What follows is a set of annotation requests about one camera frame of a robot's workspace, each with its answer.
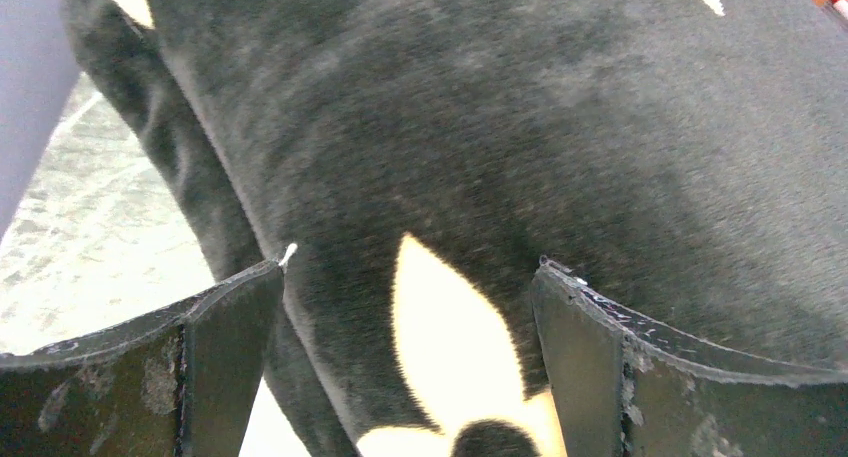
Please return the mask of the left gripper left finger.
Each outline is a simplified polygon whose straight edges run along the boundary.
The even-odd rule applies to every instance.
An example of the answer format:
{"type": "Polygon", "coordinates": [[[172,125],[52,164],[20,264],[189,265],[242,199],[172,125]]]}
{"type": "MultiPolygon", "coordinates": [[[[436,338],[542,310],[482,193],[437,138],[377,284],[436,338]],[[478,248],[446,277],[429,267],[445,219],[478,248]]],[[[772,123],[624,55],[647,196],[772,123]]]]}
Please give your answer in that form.
{"type": "Polygon", "coordinates": [[[236,456],[284,293],[265,261],[169,306],[1,358],[5,456],[236,456]]]}

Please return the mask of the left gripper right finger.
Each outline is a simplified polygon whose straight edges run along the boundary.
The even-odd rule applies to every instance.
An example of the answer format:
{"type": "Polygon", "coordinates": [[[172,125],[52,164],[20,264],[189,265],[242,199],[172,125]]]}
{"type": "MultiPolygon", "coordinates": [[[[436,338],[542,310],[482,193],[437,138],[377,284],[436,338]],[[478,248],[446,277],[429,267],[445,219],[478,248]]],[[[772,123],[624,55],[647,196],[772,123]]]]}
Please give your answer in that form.
{"type": "Polygon", "coordinates": [[[845,374],[681,332],[542,259],[531,300],[571,456],[843,456],[845,374]]]}

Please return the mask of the black pillowcase with beige flowers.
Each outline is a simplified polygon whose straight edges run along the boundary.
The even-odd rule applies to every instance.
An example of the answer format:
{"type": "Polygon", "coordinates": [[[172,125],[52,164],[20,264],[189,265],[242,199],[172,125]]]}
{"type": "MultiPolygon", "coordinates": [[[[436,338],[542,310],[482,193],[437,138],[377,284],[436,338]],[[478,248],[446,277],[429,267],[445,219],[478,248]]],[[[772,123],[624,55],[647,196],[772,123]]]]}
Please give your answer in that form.
{"type": "Polygon", "coordinates": [[[62,0],[216,278],[287,257],[313,456],[561,456],[541,257],[847,365],[847,35],[811,0],[62,0]]]}

